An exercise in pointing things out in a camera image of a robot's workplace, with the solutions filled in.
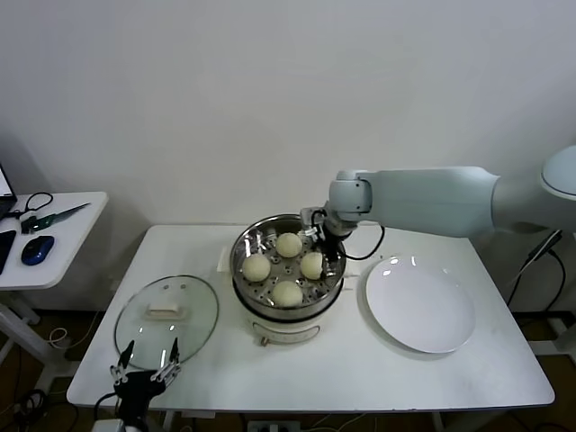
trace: white plate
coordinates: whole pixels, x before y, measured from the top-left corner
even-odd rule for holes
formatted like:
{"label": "white plate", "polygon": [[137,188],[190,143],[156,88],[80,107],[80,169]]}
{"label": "white plate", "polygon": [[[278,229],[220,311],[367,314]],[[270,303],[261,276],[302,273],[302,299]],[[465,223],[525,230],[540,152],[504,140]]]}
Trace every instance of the white plate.
{"label": "white plate", "polygon": [[376,321],[402,344],[425,353],[449,353],[465,344],[476,318],[468,293],[448,272],[398,256],[377,264],[366,281]]}

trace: glass lid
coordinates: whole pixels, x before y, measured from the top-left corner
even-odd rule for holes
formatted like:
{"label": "glass lid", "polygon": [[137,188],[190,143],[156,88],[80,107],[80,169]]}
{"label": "glass lid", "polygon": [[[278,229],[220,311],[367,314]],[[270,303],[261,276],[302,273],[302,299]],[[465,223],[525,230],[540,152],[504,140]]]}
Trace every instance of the glass lid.
{"label": "glass lid", "polygon": [[212,287],[195,276],[169,276],[150,283],[126,304],[114,331],[118,353],[134,341],[130,364],[158,369],[168,362],[178,338],[180,363],[196,354],[210,338],[218,319]]}

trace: white table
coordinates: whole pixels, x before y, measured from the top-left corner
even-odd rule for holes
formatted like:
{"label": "white table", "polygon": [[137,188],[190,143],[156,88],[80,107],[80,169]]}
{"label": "white table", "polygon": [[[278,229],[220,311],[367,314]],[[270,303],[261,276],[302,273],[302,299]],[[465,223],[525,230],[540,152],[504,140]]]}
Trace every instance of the white table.
{"label": "white table", "polygon": [[[210,340],[161,396],[153,410],[393,411],[475,410],[548,404],[554,391],[505,302],[467,239],[388,229],[374,258],[427,257],[451,269],[473,299],[471,340],[449,355],[410,351],[370,324],[356,296],[362,277],[346,280],[329,322],[313,340],[261,347],[245,324],[230,275],[217,272],[221,251],[240,226],[156,226],[134,257],[71,383],[70,402],[93,406],[113,388],[115,322],[144,285],[169,275],[209,281],[220,301]],[[362,255],[380,230],[362,226],[346,250]],[[279,371],[295,371],[285,375]],[[113,400],[104,403],[112,406]]]}
{"label": "white table", "polygon": [[[18,203],[13,209],[23,210],[28,197],[29,195],[19,196]],[[17,292],[48,289],[60,282],[107,201],[108,196],[104,192],[54,193],[54,201],[35,213],[38,218],[63,212],[80,204],[91,204],[69,219],[31,235],[21,234],[18,220],[0,221],[0,232],[16,230],[18,233],[4,271],[0,274],[0,331],[10,338],[0,350],[0,363],[13,343],[20,345],[44,363],[44,369],[37,383],[37,388],[44,391],[50,388],[53,378],[72,376],[76,371],[77,362],[65,361],[64,350],[54,349],[28,327],[27,323],[35,324],[40,318]],[[53,236],[54,246],[42,263],[34,266],[25,265],[21,261],[23,248],[28,241],[38,236]]]}

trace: steamed bun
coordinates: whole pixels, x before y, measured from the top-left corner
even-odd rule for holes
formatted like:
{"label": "steamed bun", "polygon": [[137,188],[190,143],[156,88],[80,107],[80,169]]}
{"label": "steamed bun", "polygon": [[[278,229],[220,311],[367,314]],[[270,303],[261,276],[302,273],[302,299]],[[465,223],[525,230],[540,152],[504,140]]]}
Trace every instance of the steamed bun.
{"label": "steamed bun", "polygon": [[307,279],[313,281],[320,279],[322,274],[322,254],[320,252],[306,254],[300,263],[300,269]]}
{"label": "steamed bun", "polygon": [[272,301],[274,305],[281,308],[290,308],[302,304],[302,289],[296,283],[291,281],[280,282],[272,290]]}
{"label": "steamed bun", "polygon": [[242,274],[250,282],[262,282],[270,275],[270,261],[262,254],[251,255],[242,263]]}
{"label": "steamed bun", "polygon": [[276,241],[276,252],[285,258],[294,258],[302,251],[302,240],[292,232],[285,232]]}

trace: laptop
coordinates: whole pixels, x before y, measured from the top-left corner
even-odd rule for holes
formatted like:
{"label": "laptop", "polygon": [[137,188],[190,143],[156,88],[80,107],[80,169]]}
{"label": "laptop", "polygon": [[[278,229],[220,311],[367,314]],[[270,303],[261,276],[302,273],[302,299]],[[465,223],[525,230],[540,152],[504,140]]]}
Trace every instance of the laptop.
{"label": "laptop", "polygon": [[0,166],[0,220],[14,207],[17,201],[18,198],[16,198],[16,194],[8,182],[5,171]]}

